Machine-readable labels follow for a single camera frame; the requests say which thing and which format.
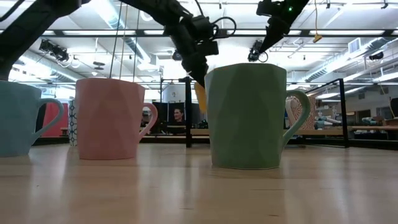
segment table surface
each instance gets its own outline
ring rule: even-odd
[[[211,166],[208,145],[83,161],[67,145],[0,158],[2,224],[396,223],[398,152],[289,146],[280,168]]]

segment ceiling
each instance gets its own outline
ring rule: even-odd
[[[194,15],[199,15],[199,10],[194,1],[180,1]],[[267,25],[268,17],[256,15],[258,0],[199,0],[201,7],[210,21],[214,21],[222,16],[232,17],[238,29],[264,29]],[[331,6],[326,8],[326,1],[317,1],[317,12],[314,1],[310,1],[305,10],[299,15],[292,25],[292,29],[315,29],[315,21],[319,29],[398,29],[396,14],[398,12],[398,0],[387,0],[389,6],[381,9],[384,1],[380,0],[330,0]],[[4,14],[15,1],[0,1],[0,14]],[[32,3],[26,0],[17,11],[4,22],[0,23],[0,30],[5,29],[23,10]],[[63,30],[87,30],[87,29],[107,29],[110,27],[104,20],[109,14],[109,5],[119,12],[121,7],[121,20],[128,29],[162,29],[162,26],[155,21],[145,21],[147,14],[131,6],[121,4],[120,1],[112,0],[92,0],[89,4],[83,5],[79,10],[58,19],[49,28]],[[230,21],[219,22],[218,25],[224,29],[233,29]],[[348,43],[356,37],[325,37],[316,44],[311,37],[288,37],[282,39],[268,51],[269,59],[267,63],[273,63],[288,71],[288,81],[297,82],[300,75],[307,71],[321,66],[326,60],[347,50]],[[120,38],[98,38],[96,49],[96,39],[79,37],[46,37],[37,40],[29,49],[30,51],[43,56],[39,50],[42,39],[47,39],[54,44],[67,48],[71,58],[78,59],[72,62],[67,69],[82,75],[92,77],[92,72],[98,72],[97,77],[114,78],[122,77],[124,80],[132,81],[135,75],[135,82],[159,81],[159,73],[154,70],[140,70],[137,65],[140,63],[134,58],[134,52],[129,46],[123,44]],[[210,69],[229,65],[232,63],[247,62],[249,49],[255,40],[260,37],[230,37],[218,40],[220,54],[208,57]],[[156,64],[164,66],[164,78],[180,78],[186,74],[180,66],[180,62],[171,60],[171,52],[174,45],[168,37],[138,37],[136,42],[147,55],[156,55]],[[396,46],[392,45],[386,49],[386,57],[394,58]],[[54,58],[44,55],[53,62]],[[103,62],[104,70],[94,70],[93,62]],[[364,70],[364,59],[359,57],[344,67],[338,68],[335,72],[344,77],[354,74],[359,70]],[[333,75],[323,77],[323,82],[334,79]]]

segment light blue mug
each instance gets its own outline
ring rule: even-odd
[[[28,154],[40,135],[61,119],[61,102],[41,99],[41,95],[42,91],[36,87],[0,81],[0,157]],[[56,103],[59,113],[46,127],[35,132],[39,108],[45,103]]]

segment pink mug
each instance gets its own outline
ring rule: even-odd
[[[144,103],[145,88],[108,78],[86,78],[76,83],[80,159],[135,157],[139,141],[155,125],[156,107]],[[152,111],[149,124],[139,132],[142,109]]]

